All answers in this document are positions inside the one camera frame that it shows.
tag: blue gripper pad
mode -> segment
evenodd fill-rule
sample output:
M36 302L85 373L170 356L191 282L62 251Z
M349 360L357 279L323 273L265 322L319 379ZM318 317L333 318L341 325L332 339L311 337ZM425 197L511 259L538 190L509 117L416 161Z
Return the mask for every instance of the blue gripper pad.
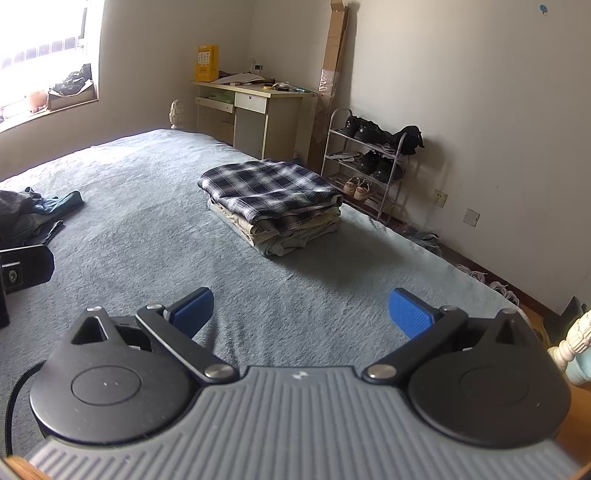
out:
M165 318L189 338L213 315L213 292L202 287L166 309Z
M410 339L429 329L440 316L438 310L403 288L396 288L390 294L388 307L392 321Z

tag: light switch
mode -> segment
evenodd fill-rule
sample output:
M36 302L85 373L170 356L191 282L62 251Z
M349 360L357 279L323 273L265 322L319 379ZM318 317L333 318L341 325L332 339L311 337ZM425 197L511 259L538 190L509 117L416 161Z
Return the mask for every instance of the light switch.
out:
M468 208L468 210L466 210L466 214L464 215L464 223L467 223L470 226L476 226L479 218L480 213Z

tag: plaid shirt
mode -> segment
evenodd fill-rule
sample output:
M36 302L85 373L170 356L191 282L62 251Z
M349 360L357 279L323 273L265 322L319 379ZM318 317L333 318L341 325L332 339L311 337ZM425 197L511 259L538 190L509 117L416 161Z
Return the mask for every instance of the plaid shirt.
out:
M283 235L343 202L338 190L318 174L288 162L222 165L201 175L197 185L251 225Z

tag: yellow box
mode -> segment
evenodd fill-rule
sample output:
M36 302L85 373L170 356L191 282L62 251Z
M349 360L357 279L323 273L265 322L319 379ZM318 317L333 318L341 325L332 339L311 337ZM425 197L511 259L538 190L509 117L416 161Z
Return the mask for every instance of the yellow box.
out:
M197 48L196 82L212 82L219 77L219 47L202 45Z

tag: wooden bed post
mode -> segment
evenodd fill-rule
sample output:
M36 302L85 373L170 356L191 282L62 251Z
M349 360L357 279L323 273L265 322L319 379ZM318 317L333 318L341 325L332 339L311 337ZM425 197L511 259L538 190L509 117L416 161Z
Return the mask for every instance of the wooden bed post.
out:
M583 353L591 345L591 312L579 318L566 334L558 346L548 349L548 353L560 369L564 372L574 356Z
M168 116L172 130L182 130L184 128L184 105L177 100L174 100L170 106L170 114Z

